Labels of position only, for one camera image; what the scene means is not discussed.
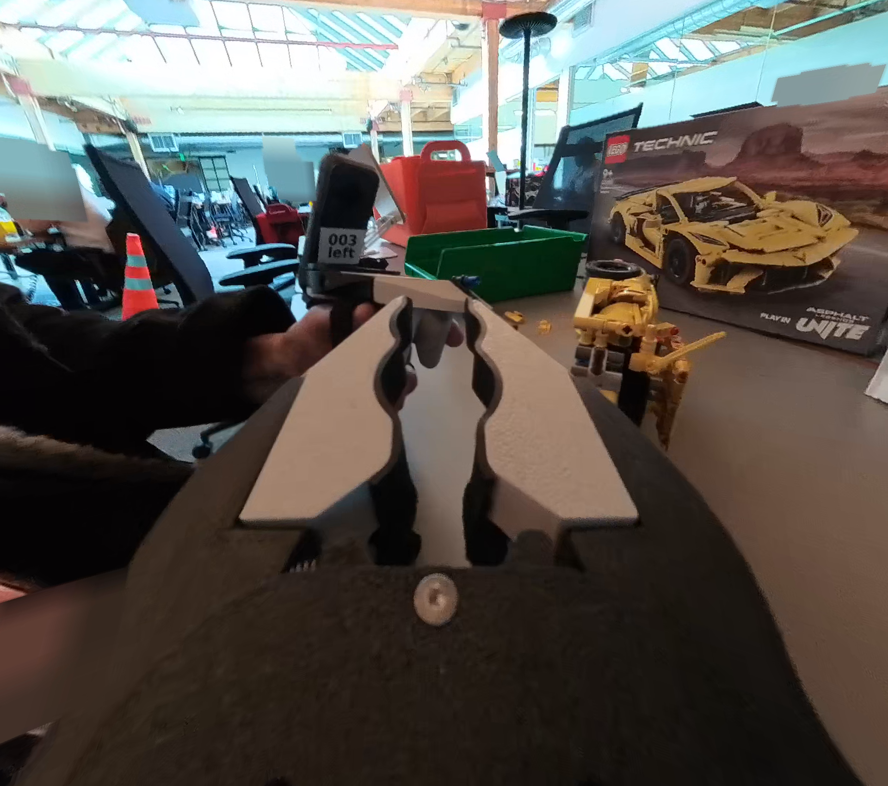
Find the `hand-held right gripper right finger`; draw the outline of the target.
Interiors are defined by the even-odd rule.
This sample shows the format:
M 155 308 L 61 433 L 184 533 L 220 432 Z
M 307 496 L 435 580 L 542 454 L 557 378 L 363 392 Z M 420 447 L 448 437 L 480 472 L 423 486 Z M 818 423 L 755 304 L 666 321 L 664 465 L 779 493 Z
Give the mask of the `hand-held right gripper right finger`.
M 483 406 L 463 493 L 468 561 L 499 565 L 526 532 L 558 550 L 573 531 L 636 526 L 638 509 L 567 369 L 479 300 L 466 302 L 464 321 Z

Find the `red plastic bin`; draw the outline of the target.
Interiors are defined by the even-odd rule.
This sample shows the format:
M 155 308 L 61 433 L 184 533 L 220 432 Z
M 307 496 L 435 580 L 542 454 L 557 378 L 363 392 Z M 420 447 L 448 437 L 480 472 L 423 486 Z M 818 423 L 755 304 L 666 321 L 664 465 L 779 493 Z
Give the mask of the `red plastic bin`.
M 383 234 L 389 243 L 487 228 L 486 165 L 463 142 L 431 141 L 420 155 L 393 158 L 381 170 L 404 217 Z

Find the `red chair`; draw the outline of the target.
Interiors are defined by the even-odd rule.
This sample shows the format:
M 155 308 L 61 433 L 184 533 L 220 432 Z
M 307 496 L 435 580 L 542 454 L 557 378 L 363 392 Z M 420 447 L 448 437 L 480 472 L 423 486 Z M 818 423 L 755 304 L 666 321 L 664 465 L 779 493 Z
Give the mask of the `red chair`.
M 272 202 L 254 219 L 259 245 L 287 244 L 297 247 L 305 235 L 305 224 L 297 209 Z

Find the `dark monitor screen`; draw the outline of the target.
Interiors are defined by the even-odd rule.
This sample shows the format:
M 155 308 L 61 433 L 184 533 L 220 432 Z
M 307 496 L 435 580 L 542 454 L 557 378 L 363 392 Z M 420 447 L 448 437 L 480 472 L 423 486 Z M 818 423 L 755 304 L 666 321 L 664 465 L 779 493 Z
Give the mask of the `dark monitor screen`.
M 125 246 L 127 233 L 137 234 L 154 287 L 173 288 L 183 306 L 214 294 L 209 270 L 194 244 L 183 235 L 138 165 L 92 145 L 84 153 L 105 194 L 115 203 L 108 226 L 112 240 Z

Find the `person's black jacket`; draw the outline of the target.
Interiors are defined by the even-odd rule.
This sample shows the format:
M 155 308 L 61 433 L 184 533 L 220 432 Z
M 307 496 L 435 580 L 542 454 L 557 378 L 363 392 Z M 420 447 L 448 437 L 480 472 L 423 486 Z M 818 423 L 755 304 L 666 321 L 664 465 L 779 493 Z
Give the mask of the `person's black jacket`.
M 1 432 L 2 582 L 25 591 L 124 569 L 194 465 Z

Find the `black pole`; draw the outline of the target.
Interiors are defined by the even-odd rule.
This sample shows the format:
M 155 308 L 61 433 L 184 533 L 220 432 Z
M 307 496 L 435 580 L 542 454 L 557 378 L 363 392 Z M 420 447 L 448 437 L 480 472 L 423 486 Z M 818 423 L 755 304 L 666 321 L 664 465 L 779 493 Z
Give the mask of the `black pole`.
M 558 24 L 557 18 L 549 12 L 524 12 L 503 20 L 500 35 L 508 40 L 521 41 L 521 120 L 518 175 L 518 212 L 526 208 L 528 171 L 528 132 L 529 132 L 529 72 L 531 43 L 536 37 L 549 35 Z

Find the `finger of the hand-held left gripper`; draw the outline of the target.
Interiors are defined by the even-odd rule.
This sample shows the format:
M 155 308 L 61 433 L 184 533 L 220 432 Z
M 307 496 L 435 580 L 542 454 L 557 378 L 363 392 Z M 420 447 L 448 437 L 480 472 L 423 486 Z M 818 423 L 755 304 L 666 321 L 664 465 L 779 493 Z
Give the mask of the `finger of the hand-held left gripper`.
M 406 298 L 414 308 L 449 314 L 464 312 L 469 293 L 453 281 L 409 276 L 374 276 L 373 302 L 387 305 Z

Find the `person's left forearm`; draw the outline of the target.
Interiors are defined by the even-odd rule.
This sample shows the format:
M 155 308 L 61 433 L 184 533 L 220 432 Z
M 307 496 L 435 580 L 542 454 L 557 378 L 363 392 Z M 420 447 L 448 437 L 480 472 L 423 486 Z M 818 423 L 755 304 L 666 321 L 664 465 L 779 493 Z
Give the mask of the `person's left forearm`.
M 28 303 L 3 284 L 1 319 L 2 426 L 115 452 L 249 415 L 250 343 L 295 325 L 265 287 L 115 321 Z

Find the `dark car set box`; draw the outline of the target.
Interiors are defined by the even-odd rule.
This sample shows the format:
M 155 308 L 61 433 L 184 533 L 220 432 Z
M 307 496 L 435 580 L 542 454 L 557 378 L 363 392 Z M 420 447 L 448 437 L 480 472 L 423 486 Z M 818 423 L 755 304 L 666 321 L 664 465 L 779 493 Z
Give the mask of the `dark car set box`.
M 886 331 L 886 88 L 610 136 L 588 253 L 657 277 L 667 310 L 872 355 Z

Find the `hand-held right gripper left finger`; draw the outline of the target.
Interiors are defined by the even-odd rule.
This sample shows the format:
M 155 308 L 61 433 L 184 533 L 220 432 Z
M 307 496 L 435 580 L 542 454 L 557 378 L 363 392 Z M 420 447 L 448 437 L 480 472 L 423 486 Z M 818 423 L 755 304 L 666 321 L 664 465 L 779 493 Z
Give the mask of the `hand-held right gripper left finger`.
M 416 562 L 416 490 L 398 409 L 412 330 L 413 305 L 396 297 L 305 372 L 240 510 L 241 526 L 328 538 L 371 517 L 374 562 Z

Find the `orange striped safety cone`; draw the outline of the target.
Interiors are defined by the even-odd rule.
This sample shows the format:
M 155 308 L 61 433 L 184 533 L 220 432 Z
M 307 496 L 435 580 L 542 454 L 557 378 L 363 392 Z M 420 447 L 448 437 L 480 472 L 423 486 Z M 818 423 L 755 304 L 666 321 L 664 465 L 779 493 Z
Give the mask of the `orange striped safety cone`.
M 160 308 L 139 235 L 127 233 L 121 320 Z

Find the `metal laptop stand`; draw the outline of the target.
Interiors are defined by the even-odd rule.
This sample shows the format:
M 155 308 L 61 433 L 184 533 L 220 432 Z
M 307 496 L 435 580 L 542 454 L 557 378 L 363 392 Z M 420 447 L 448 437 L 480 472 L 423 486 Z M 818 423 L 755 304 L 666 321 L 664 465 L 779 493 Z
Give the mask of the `metal laptop stand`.
M 365 240 L 365 249 L 372 249 L 383 239 L 384 234 L 406 228 L 406 217 L 397 203 L 394 192 L 383 175 L 382 168 L 374 157 L 370 146 L 363 144 L 346 152 L 346 156 L 375 172 L 378 179 L 373 213 Z

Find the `yellow toy brick car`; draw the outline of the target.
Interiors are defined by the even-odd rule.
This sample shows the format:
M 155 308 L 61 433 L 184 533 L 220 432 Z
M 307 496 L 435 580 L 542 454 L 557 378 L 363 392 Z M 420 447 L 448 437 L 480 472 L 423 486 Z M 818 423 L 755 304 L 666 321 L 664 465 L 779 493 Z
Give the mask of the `yellow toy brick car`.
M 635 425 L 650 417 L 660 446 L 668 449 L 694 353 L 671 371 L 648 373 L 655 356 L 692 343 L 660 318 L 657 281 L 623 260 L 588 261 L 573 329 L 573 375 L 589 380 Z

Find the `green plastic bin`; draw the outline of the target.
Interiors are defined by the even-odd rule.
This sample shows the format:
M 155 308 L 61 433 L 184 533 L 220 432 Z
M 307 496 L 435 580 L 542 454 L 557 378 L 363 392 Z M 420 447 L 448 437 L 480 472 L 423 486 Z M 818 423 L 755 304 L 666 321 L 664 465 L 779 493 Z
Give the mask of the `green plastic bin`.
M 479 279 L 487 303 L 571 291 L 588 236 L 526 225 L 415 235 L 406 246 L 408 276 L 450 281 Z

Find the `long yellow Lego axle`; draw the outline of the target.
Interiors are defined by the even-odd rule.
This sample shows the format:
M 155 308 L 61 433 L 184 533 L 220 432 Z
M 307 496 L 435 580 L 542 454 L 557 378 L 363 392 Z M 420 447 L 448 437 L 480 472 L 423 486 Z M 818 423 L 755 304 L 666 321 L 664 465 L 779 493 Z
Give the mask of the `long yellow Lego axle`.
M 650 375 L 660 375 L 663 372 L 671 371 L 680 361 L 688 360 L 690 355 L 704 350 L 716 342 L 727 337 L 726 331 L 719 331 L 692 343 L 682 345 L 663 356 L 655 356 L 647 366 Z

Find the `black mesh office chair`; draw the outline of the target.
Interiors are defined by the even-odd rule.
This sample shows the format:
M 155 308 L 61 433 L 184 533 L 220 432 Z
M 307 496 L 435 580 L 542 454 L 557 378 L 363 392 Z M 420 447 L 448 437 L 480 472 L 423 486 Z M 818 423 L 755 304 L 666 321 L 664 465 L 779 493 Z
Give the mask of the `black mesh office chair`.
M 488 227 L 531 225 L 588 233 L 604 171 L 606 141 L 610 136 L 636 129 L 641 113 L 642 104 L 638 103 L 595 121 L 565 126 L 546 170 L 535 180 L 533 202 L 523 208 L 489 207 Z

